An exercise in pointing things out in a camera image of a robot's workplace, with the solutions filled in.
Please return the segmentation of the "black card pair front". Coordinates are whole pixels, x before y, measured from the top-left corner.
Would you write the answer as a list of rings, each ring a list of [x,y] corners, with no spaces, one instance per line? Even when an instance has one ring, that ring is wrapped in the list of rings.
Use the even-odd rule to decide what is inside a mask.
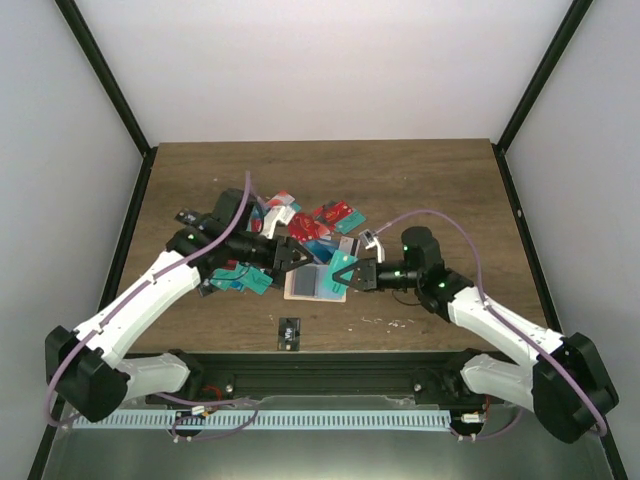
[[[299,317],[281,317],[278,325],[278,345],[279,351],[295,352],[300,350],[300,327]]]

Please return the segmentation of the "teal card front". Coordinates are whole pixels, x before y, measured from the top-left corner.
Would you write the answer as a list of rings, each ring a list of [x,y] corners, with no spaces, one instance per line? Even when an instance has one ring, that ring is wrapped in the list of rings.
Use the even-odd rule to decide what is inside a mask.
[[[349,281],[353,276],[351,266],[357,262],[357,257],[346,252],[336,250],[329,264],[322,268],[319,280],[319,298],[321,300],[342,302],[346,301]]]

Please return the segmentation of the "beige leather card holder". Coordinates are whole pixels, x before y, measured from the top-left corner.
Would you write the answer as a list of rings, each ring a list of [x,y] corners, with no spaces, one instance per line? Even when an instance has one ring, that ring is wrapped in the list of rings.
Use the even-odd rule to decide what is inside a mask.
[[[346,292],[340,294],[327,287],[325,278],[328,265],[309,264],[288,272],[285,278],[283,298],[296,301],[345,303]]]

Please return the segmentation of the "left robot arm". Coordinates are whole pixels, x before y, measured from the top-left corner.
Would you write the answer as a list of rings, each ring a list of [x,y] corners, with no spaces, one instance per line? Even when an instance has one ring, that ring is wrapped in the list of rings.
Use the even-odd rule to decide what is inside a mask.
[[[192,290],[208,294],[256,275],[252,288],[262,292],[275,278],[311,263],[298,240],[275,232],[295,213],[286,197],[261,203],[235,188],[225,190],[209,213],[181,210],[175,217],[181,229],[134,284],[74,329],[58,326],[48,334],[48,391],[91,422],[137,397],[172,394],[181,403],[196,402],[205,382],[197,360],[181,350],[133,359],[128,351]]]

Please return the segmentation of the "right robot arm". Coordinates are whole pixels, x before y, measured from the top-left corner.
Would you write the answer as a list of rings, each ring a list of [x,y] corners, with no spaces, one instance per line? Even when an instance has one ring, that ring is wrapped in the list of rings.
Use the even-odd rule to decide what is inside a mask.
[[[476,394],[506,400],[533,412],[565,443],[586,433],[607,434],[605,416],[618,405],[619,396],[591,339],[539,326],[491,299],[479,281],[446,266],[428,228],[406,229],[401,242],[399,261],[387,261],[383,254],[364,259],[335,254],[331,282],[361,292],[411,290],[422,308],[506,355],[500,361],[471,354],[444,378],[451,400],[465,403]]]

